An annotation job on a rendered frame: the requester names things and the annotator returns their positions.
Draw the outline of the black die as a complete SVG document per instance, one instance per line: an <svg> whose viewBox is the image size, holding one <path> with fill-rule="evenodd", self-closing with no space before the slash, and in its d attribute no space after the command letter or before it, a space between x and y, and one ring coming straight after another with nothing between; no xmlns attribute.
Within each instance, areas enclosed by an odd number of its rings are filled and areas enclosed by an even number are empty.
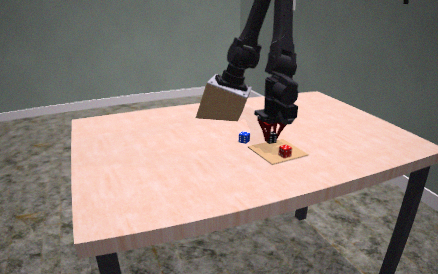
<svg viewBox="0 0 438 274"><path fill-rule="evenodd" d="M276 143L276 142L277 142L277 134L272 131L267 143L272 144L272 143Z"/></svg>

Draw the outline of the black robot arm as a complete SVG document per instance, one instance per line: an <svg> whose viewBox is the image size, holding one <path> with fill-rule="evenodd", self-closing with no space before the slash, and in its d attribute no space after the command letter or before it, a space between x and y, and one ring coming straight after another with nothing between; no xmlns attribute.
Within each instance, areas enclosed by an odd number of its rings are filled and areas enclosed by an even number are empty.
<svg viewBox="0 0 438 274"><path fill-rule="evenodd" d="M243 32L229 47L227 70L215 76L218 85L247 92L243 74L245 69L253 69L259 62L262 46L258 44L258 36L270 2L254 0ZM292 124L298 115L298 106L294 104L298 98L298 83L292 79L297 69L292 30L293 0L274 0L273 37L265 68L265 72L272 76L265 79L265 95L277 100L265 97L264 113L279 116L285 125Z"/></svg>

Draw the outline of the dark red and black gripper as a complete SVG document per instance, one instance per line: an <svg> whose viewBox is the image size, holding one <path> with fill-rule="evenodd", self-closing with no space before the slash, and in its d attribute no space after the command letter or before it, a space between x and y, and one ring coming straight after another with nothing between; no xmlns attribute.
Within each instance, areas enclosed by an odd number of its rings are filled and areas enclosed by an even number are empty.
<svg viewBox="0 0 438 274"><path fill-rule="evenodd" d="M279 129L277 131L277 139L280 135L280 133L285 128L285 124L282 124L279 116L268 116L264 113L264 109L260 110L254 110L254 115L257 116L257 121L262 129L263 136L266 142L268 142L272 125L273 125L273 132L276 133L277 130L277 124L279 124Z"/></svg>

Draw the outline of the red die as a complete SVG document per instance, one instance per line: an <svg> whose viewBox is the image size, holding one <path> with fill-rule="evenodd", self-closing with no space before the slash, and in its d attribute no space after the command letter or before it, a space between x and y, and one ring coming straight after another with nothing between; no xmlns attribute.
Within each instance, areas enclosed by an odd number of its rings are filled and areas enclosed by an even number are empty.
<svg viewBox="0 0 438 274"><path fill-rule="evenodd" d="M286 145L279 146L279 154L283 158L291 157L292 155L292 147Z"/></svg>

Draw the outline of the tan flat mat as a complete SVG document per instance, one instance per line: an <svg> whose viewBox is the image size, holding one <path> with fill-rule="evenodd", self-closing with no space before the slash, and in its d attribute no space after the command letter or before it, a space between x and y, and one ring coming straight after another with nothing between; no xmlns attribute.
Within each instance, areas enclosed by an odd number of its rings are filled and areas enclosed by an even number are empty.
<svg viewBox="0 0 438 274"><path fill-rule="evenodd" d="M292 156L288 158L283 158L280 155L278 155L279 146L286 144L293 148ZM265 143L250 145L247 147L253 152L255 152L257 155L262 157L271 165L309 156L309 154L307 154L306 152L302 151L301 149L297 148L296 146L292 145L291 143L287 142L284 139L279 139L277 140L276 143L272 143L272 144L268 144L267 142L265 142Z"/></svg>

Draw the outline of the blue die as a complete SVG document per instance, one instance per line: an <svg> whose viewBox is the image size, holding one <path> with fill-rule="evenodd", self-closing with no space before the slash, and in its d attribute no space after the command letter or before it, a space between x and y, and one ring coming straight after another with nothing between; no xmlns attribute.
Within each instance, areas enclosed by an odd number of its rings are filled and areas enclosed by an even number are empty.
<svg viewBox="0 0 438 274"><path fill-rule="evenodd" d="M239 134L238 142L247 144L250 141L250 133L249 132L241 132Z"/></svg>

